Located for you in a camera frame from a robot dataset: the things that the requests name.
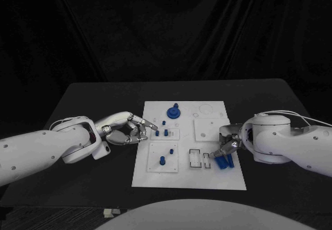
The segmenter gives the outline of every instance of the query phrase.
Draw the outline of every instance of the robotic hand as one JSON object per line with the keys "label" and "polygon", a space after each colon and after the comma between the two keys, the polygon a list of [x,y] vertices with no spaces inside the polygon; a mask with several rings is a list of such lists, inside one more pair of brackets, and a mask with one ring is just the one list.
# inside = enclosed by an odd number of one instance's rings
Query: robotic hand
{"label": "robotic hand", "polygon": [[305,120],[309,126],[294,128],[287,117],[267,113],[310,119],[292,111],[277,110],[254,115],[244,124],[222,126],[219,149],[209,157],[221,157],[242,148],[253,153],[257,162],[283,164],[293,161],[306,170],[332,177],[332,127],[312,126]]}
{"label": "robotic hand", "polygon": [[[136,144],[147,140],[146,127],[157,130],[130,112],[113,114],[95,123],[85,116],[59,121],[49,130],[0,140],[0,186],[50,167],[61,157],[65,163],[75,163],[89,155],[95,160],[108,155],[102,136],[114,145]],[[123,126],[133,129],[128,135],[118,131]]]}

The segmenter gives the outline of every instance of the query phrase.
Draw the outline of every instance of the blue knob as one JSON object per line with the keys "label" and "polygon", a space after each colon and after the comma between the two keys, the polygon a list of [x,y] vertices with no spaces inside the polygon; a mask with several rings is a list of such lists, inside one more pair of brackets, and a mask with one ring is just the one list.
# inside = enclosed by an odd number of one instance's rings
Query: blue knob
{"label": "blue knob", "polygon": [[227,155],[227,160],[228,160],[229,168],[234,168],[234,162],[232,162],[232,155],[231,154]]}
{"label": "blue knob", "polygon": [[160,164],[162,164],[162,165],[165,165],[165,164],[166,164],[165,157],[160,157]]}
{"label": "blue knob", "polygon": [[176,119],[180,116],[179,105],[175,103],[175,106],[167,109],[167,117]]}
{"label": "blue knob", "polygon": [[218,163],[219,169],[225,169],[228,167],[228,162],[224,156],[216,157],[215,161]]}

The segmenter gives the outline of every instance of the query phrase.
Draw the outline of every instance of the cable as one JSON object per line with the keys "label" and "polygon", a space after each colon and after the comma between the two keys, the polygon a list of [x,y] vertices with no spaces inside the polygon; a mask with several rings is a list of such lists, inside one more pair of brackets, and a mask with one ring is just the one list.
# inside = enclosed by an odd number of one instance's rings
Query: cable
{"label": "cable", "polygon": [[283,113],[283,112],[273,112],[273,111],[271,111],[271,112],[270,112],[270,111],[263,112],[261,114],[264,114],[264,113],[267,113],[267,114],[287,114],[287,115],[299,116],[299,117],[306,118],[306,119],[309,119],[309,120],[312,120],[312,121],[316,121],[316,122],[319,122],[319,123],[322,123],[322,124],[325,124],[325,125],[328,125],[328,126],[332,126],[329,123],[325,123],[325,122],[322,122],[322,121],[319,121],[319,120],[315,120],[315,119],[312,119],[312,118],[309,118],[309,117],[306,117],[306,116],[297,115],[297,114]]}
{"label": "cable", "polygon": [[[296,115],[299,115],[299,113],[293,112],[293,111],[289,111],[289,110],[273,110],[273,111],[267,111],[264,113],[273,113],[273,112],[289,112],[289,113],[293,113]],[[310,126],[310,123],[306,121],[306,119],[303,117],[300,117],[302,120],[306,122],[306,124]]]}
{"label": "cable", "polygon": [[68,117],[68,118],[65,118],[65,119],[62,119],[62,120],[55,121],[55,122],[52,123],[50,127],[49,127],[49,130],[50,130],[50,128],[52,128],[52,126],[53,126],[53,124],[55,124],[56,122],[61,121],[61,123],[63,123],[63,121],[69,121],[69,120],[72,120],[72,119],[79,119],[79,118],[88,119],[87,116]]}

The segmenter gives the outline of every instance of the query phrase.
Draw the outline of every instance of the black table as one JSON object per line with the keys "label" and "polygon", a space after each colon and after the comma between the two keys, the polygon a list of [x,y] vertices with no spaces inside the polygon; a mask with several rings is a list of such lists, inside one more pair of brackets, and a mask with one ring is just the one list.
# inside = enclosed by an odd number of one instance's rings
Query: black table
{"label": "black table", "polygon": [[[292,110],[309,116],[287,83],[280,79],[136,83],[75,83],[49,118],[48,125],[72,116],[98,120],[120,111],[143,115],[144,101],[224,101],[231,123],[255,113]],[[290,117],[292,126],[305,122]],[[0,205],[136,208],[170,199],[216,199],[276,213],[331,212],[332,178],[302,169],[293,162],[267,165],[238,151],[247,191],[131,187],[137,145],[111,146],[100,160],[75,164],[59,160],[50,168],[12,183]]]}

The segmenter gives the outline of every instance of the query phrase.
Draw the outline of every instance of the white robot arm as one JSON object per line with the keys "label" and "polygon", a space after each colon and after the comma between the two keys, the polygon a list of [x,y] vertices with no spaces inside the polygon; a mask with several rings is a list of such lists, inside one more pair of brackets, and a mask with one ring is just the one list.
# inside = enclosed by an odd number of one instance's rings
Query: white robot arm
{"label": "white robot arm", "polygon": [[293,161],[306,170],[332,177],[332,127],[292,128],[287,117],[267,113],[283,112],[260,113],[244,124],[219,128],[221,148],[209,156],[219,157],[244,148],[257,162],[281,164]]}
{"label": "white robot arm", "polygon": [[[130,112],[95,123],[85,116],[61,121],[53,129],[50,126],[49,130],[0,140],[0,186],[50,167],[59,158],[65,163],[75,163],[89,155],[95,160],[104,157],[111,150],[101,141],[102,136],[110,143],[126,145],[147,139],[146,127],[157,130],[154,124]],[[124,125],[133,129],[130,135],[117,130]]]}

